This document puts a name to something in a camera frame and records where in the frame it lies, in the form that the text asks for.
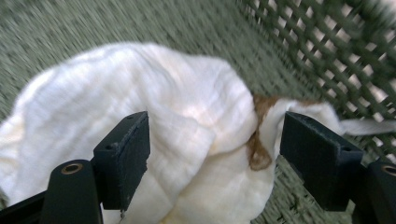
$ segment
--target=lattice basket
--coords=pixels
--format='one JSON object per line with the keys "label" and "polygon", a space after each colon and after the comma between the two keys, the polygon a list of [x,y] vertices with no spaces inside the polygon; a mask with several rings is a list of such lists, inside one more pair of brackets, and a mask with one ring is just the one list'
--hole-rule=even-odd
{"label": "lattice basket", "polygon": [[[396,119],[395,4],[386,0],[3,0],[0,119],[39,71],[119,41],[157,42],[227,60],[264,95],[323,99],[343,119]],[[396,134],[350,138],[372,161]],[[274,193],[253,223],[350,223],[322,211],[279,158]]]}

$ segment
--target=brown stain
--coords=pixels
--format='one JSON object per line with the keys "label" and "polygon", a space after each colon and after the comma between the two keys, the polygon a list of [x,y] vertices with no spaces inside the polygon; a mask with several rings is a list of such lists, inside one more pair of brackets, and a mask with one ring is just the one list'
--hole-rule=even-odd
{"label": "brown stain", "polygon": [[263,119],[267,116],[268,110],[276,104],[278,99],[279,97],[277,96],[263,97],[257,94],[253,95],[254,109],[259,118],[259,124],[257,125],[256,132],[254,132],[247,141],[247,156],[250,169],[253,171],[266,169],[272,163],[272,158],[269,155],[268,150],[260,141],[259,127],[262,124]]}

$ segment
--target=metal grommet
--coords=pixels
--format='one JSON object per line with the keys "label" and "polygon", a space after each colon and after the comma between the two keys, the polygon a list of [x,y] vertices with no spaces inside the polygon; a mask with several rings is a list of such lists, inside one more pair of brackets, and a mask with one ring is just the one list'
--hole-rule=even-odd
{"label": "metal grommet", "polygon": [[384,171],[385,173],[388,173],[389,175],[396,176],[396,168],[393,166],[383,165],[382,171]]}
{"label": "metal grommet", "polygon": [[72,163],[72,164],[68,164],[66,165],[61,173],[64,175],[72,175],[77,173],[78,171],[80,171],[82,169],[82,164],[81,163]]}

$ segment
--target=white gauze fabric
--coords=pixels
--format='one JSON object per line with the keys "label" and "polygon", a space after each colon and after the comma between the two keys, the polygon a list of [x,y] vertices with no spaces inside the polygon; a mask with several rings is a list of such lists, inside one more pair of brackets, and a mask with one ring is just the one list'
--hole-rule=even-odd
{"label": "white gauze fabric", "polygon": [[[275,165],[248,167],[258,121],[244,82],[221,59],[134,43],[79,54],[22,91],[0,127],[8,205],[45,190],[57,165],[90,160],[122,118],[144,110],[151,154],[123,222],[249,223],[262,211]],[[120,212],[104,218],[118,223]]]}

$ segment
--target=crumpled fabric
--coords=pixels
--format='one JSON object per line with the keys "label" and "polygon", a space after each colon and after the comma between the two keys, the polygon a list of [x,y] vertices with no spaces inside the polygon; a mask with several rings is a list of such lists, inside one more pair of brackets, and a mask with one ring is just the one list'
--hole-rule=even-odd
{"label": "crumpled fabric", "polygon": [[[145,110],[148,170],[123,223],[249,223],[262,211],[275,165],[248,166],[258,120],[241,78],[218,58],[134,43],[83,52],[21,92],[0,127],[8,205],[45,190],[59,164],[90,160],[122,118]],[[104,219],[119,223],[120,212]]]}

